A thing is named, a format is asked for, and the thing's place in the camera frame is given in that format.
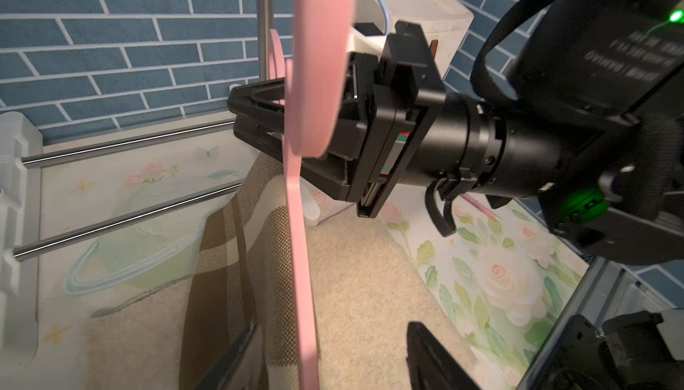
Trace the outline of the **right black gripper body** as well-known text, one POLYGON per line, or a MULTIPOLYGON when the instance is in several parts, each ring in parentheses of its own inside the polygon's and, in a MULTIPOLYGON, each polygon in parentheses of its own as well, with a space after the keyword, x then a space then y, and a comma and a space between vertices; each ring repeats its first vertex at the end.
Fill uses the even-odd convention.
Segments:
POLYGON ((380 56, 351 53, 349 87, 328 156, 341 158, 343 200, 374 218, 404 178, 446 92, 420 25, 399 21, 380 56))

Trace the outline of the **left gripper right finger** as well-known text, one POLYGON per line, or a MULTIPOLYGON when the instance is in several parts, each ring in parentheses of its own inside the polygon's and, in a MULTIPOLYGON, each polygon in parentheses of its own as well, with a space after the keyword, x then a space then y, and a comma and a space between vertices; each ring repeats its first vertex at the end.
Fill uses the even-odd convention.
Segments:
POLYGON ((407 366, 413 390, 478 390, 463 370, 422 322, 409 322, 407 366))

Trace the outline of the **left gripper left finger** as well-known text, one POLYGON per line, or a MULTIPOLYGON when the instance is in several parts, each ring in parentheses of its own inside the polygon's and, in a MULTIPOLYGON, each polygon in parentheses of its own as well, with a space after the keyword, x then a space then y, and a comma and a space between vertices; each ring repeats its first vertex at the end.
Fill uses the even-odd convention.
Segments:
POLYGON ((251 324, 205 375, 196 389, 258 389, 262 371, 262 331, 251 324))

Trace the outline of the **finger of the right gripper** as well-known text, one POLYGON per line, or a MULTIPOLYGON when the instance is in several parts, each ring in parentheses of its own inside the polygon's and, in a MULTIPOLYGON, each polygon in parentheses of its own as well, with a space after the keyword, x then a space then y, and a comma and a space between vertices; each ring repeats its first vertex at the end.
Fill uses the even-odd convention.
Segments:
MULTIPOLYGON (((233 123, 235 136, 271 158, 283 162, 283 140, 278 132, 269 131, 247 117, 233 123)), ((322 158, 304 158, 300 175, 336 201, 346 201, 350 191, 348 161, 326 153, 322 158)))
POLYGON ((284 128, 285 79, 276 78, 235 87, 227 100, 238 118, 252 120, 264 128, 284 128))

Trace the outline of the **pink clothes hanger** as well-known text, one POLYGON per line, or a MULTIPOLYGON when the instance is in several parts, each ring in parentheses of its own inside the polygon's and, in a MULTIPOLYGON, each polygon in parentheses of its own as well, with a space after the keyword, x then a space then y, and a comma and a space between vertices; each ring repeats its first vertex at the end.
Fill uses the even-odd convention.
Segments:
POLYGON ((333 136, 347 74, 356 0, 294 0, 293 52, 269 33, 269 73, 285 82, 283 170, 290 224, 299 388, 320 386, 315 305, 300 190, 303 158, 319 158, 333 136))

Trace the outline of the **brown plaid scarf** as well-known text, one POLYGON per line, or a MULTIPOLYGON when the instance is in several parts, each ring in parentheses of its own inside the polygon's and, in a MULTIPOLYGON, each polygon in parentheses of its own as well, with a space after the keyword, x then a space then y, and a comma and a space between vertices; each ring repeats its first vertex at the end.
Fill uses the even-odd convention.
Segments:
POLYGON ((258 389, 301 389, 285 175, 265 154, 206 220, 183 326, 180 388, 196 389, 251 324, 262 331, 258 389))

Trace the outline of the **beige scarf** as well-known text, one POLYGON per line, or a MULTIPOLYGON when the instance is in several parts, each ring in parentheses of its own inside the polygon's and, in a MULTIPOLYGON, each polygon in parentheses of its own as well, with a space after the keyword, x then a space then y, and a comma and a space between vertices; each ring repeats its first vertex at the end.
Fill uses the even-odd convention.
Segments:
MULTIPOLYGON (((306 232, 325 389, 407 389, 406 333, 422 322, 468 373, 477 359, 381 222, 352 211, 306 232)), ((83 329, 88 389, 176 389, 191 281, 141 295, 83 329)))

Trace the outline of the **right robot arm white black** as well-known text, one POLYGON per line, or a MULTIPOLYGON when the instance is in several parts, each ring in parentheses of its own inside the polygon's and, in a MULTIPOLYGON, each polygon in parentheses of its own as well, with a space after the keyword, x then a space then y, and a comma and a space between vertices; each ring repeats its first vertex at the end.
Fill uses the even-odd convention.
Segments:
POLYGON ((399 184, 425 188, 443 236, 452 203, 536 197, 552 234, 624 265, 683 257, 683 0, 519 0, 484 41, 472 95, 450 94, 418 24, 380 56, 344 53, 342 19, 300 4, 295 58, 231 92, 235 135, 360 217, 399 184))

